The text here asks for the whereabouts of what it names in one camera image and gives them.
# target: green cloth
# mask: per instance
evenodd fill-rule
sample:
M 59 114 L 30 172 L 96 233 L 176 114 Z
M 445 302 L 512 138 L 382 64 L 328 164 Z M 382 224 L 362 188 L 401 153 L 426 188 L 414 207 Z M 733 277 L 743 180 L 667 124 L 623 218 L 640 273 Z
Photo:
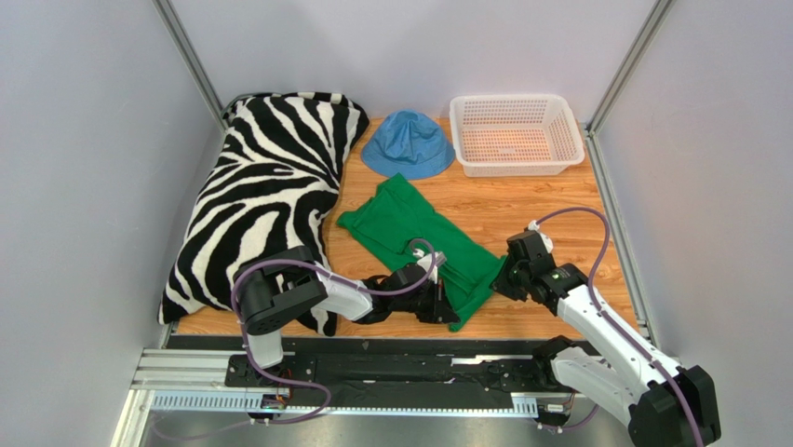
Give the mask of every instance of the green cloth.
M 416 237 L 443 251 L 446 263 L 439 274 L 461 320 L 450 325 L 453 332 L 492 295 L 490 284 L 504 261 L 438 214 L 401 174 L 380 183 L 373 198 L 358 210 L 343 213 L 337 224 L 392 271 L 416 262 L 410 250 Z

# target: pillow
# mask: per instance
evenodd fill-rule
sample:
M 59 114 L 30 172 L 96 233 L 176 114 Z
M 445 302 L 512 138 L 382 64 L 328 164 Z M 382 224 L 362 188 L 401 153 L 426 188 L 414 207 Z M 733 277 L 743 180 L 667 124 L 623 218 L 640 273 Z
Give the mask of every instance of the pillow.
M 344 161 L 369 125 L 340 94 L 261 94 L 235 100 L 159 308 L 167 324 L 209 305 L 231 310 L 240 265 L 304 245 L 327 268 L 322 224 L 339 198 Z M 298 320 L 326 335 L 336 315 Z

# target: white wall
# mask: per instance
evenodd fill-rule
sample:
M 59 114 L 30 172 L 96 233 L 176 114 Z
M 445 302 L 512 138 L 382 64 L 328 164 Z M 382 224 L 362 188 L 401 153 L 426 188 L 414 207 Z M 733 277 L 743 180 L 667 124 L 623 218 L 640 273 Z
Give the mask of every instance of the white wall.
M 0 444 L 105 446 L 218 131 L 151 2 L 2 10 Z
M 678 1 L 600 136 L 664 349 L 721 446 L 789 445 L 793 3 Z
M 341 91 L 370 116 L 549 92 L 595 112 L 652 0 L 174 0 L 223 103 Z

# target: hat brim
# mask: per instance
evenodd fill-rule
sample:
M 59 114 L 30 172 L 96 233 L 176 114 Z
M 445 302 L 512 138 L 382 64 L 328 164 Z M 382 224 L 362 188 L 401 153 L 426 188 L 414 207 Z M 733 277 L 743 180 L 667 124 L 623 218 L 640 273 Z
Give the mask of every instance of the hat brim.
M 407 180 L 420 180 L 434 177 L 446 170 L 454 161 L 454 150 L 448 148 L 421 163 L 403 164 L 384 157 L 380 151 L 373 150 L 367 145 L 361 152 L 361 160 L 371 170 L 385 177 L 391 178 L 402 174 Z

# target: floor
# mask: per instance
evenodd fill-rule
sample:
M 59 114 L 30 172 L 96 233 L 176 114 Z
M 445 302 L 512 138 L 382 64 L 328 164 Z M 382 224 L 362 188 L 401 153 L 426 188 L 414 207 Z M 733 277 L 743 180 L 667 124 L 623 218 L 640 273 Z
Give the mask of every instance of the floor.
M 450 137 L 449 120 L 438 122 Z M 335 272 L 349 278 L 387 273 L 374 256 L 335 224 L 343 211 L 356 210 L 374 195 L 377 184 L 385 180 L 367 168 L 360 158 L 361 149 L 381 123 L 381 119 L 373 120 L 353 149 L 344 171 L 339 203 L 325 224 L 330 264 Z M 442 174 L 412 183 L 438 212 L 498 256 L 505 254 L 508 237 L 523 231 L 529 221 L 551 211 L 571 206 L 603 209 L 588 158 L 553 177 L 468 178 L 455 161 Z M 603 228 L 596 217 L 584 213 L 566 214 L 545 223 L 543 230 L 554 239 L 554 257 L 558 264 L 575 263 L 588 273 L 603 240 Z M 596 285 L 611 306 L 636 326 L 613 244 L 600 265 Z M 205 307 L 182 318 L 177 333 L 237 334 L 239 326 L 231 312 Z M 297 322 L 286 326 L 283 333 L 316 336 Z M 476 339 L 545 339 L 560 334 L 581 338 L 576 330 L 545 307 L 531 301 L 512 301 L 497 293 L 459 332 L 449 332 L 445 325 L 419 323 L 412 314 L 404 313 L 392 314 L 386 322 L 375 325 L 356 325 L 343 320 L 337 332 L 340 336 L 359 337 Z

